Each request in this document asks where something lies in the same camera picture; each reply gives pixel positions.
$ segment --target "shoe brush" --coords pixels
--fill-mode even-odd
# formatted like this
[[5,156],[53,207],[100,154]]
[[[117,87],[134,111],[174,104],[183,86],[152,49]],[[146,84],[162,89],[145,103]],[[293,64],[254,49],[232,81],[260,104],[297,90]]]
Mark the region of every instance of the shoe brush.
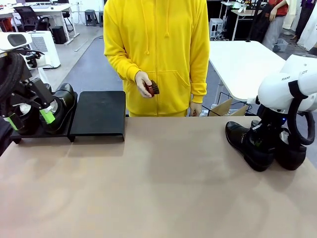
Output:
[[147,85],[146,83],[144,84],[146,90],[151,94],[152,97],[154,97],[155,94],[159,94],[159,87],[158,85],[151,80],[152,85]]

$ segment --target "neon green strip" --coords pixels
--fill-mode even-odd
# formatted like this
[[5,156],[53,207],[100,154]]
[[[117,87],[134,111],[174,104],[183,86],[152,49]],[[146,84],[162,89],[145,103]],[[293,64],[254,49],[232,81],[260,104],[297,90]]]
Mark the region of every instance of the neon green strip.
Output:
[[6,118],[7,119],[7,122],[10,123],[10,125],[12,126],[12,128],[14,130],[18,130],[18,128],[16,128],[15,124],[13,123],[13,121],[11,120],[11,118]]
[[40,110],[40,112],[42,116],[44,117],[47,124],[51,124],[53,121],[55,121],[55,117],[52,112],[46,113],[44,109]]

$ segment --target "mannequin hand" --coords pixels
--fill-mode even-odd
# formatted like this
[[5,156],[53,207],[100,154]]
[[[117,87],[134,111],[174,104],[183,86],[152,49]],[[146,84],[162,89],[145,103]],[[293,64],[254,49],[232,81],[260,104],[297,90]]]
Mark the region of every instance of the mannequin hand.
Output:
[[271,14],[269,16],[269,21],[270,22],[273,22],[275,17],[276,17],[276,13],[277,13],[277,9],[276,8],[273,8],[273,10],[271,11]]
[[199,117],[200,113],[202,113],[202,104],[201,103],[190,103],[190,117]]
[[147,73],[139,71],[135,75],[135,83],[138,86],[138,90],[141,93],[142,97],[144,98],[151,98],[151,94],[146,90],[144,87],[144,84],[146,83],[147,85],[152,85],[152,82],[149,80],[149,77]]

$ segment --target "gray mat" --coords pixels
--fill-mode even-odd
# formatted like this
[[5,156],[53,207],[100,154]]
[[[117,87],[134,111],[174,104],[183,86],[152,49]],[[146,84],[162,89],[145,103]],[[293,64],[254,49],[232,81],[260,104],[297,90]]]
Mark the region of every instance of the gray mat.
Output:
[[[291,47],[287,52],[281,54],[281,57],[287,59],[290,54]],[[82,91],[122,90],[121,79],[104,56],[104,41],[102,37],[96,38],[87,48],[86,52],[81,56],[79,61],[64,79],[63,83],[65,82],[70,83],[78,94]],[[210,108],[212,103],[214,103],[218,82],[219,76],[212,65],[209,64],[207,95],[204,97],[203,102],[203,105],[207,108]],[[236,104],[233,108],[240,108],[241,106],[241,104]],[[256,113],[257,108],[257,105],[253,105],[251,111]],[[303,118],[298,118],[298,127],[303,133],[307,130],[306,122]],[[309,146],[307,151],[307,156],[317,167],[317,141]]]

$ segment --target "keyboard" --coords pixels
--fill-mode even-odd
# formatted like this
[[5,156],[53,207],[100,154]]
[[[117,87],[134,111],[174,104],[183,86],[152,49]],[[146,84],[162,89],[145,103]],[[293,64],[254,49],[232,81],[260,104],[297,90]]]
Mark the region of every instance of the keyboard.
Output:
[[49,8],[50,6],[31,6],[33,9],[45,9],[45,8]]

